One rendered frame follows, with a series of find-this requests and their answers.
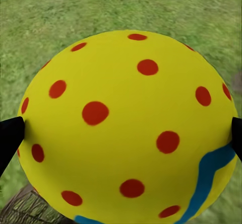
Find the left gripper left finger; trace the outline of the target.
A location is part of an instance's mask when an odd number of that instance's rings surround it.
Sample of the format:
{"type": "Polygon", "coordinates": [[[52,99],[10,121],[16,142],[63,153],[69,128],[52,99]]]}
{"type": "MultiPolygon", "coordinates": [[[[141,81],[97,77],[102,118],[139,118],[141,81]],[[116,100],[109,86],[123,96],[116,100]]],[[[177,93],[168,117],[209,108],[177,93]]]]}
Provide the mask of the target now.
{"type": "Polygon", "coordinates": [[[21,116],[0,122],[0,177],[23,141],[24,130],[21,116]]]}

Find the wicker basket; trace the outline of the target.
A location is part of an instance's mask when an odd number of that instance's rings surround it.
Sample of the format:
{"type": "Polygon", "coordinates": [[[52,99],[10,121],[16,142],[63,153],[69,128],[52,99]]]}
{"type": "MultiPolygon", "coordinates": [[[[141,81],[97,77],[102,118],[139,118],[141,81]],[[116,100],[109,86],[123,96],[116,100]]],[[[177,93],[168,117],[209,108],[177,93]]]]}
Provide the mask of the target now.
{"type": "Polygon", "coordinates": [[[10,198],[2,212],[0,212],[0,224],[74,224],[74,220],[64,217],[61,214],[53,218],[44,216],[50,206],[34,190],[33,186],[28,184],[10,198]],[[24,210],[24,207],[33,196],[36,198],[32,200],[28,209],[24,210]],[[35,213],[38,209],[40,209],[39,212],[35,213]]]}

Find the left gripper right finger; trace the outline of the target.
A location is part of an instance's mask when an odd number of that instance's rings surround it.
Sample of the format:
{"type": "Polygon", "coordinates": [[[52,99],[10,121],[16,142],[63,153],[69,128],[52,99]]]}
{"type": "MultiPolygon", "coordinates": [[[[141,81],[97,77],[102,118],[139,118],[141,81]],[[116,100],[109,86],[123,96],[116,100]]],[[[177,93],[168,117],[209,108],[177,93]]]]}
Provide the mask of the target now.
{"type": "Polygon", "coordinates": [[[232,118],[232,149],[242,162],[242,119],[238,117],[232,118]]]}

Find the easter egg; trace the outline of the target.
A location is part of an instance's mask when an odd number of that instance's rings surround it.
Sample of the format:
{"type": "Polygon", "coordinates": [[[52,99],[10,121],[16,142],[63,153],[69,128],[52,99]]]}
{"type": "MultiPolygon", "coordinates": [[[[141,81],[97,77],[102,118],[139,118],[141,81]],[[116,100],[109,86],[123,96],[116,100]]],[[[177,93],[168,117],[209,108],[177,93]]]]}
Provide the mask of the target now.
{"type": "Polygon", "coordinates": [[[105,32],[65,48],[32,79],[18,116],[22,169],[74,224],[184,224],[217,200],[238,159],[225,81],[158,33],[105,32]]]}

